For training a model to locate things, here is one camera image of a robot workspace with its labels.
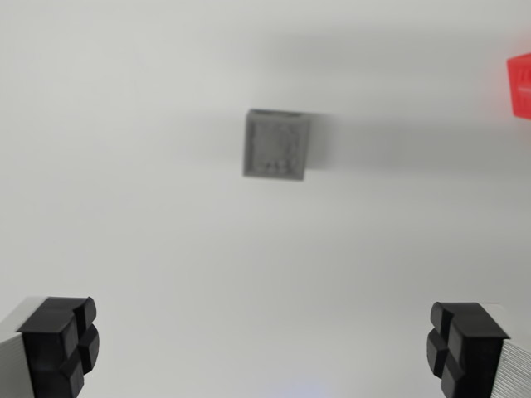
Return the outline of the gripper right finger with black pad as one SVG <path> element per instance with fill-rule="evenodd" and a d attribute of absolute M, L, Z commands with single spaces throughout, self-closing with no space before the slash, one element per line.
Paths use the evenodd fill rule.
<path fill-rule="evenodd" d="M 426 358 L 449 398 L 530 396 L 530 326 L 497 303 L 431 307 Z"/>

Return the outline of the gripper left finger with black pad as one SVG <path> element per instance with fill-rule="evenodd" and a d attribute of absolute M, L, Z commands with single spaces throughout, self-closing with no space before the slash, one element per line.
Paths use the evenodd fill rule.
<path fill-rule="evenodd" d="M 2 397 L 77 397 L 100 351 L 91 297 L 29 297 L 1 321 Z"/>

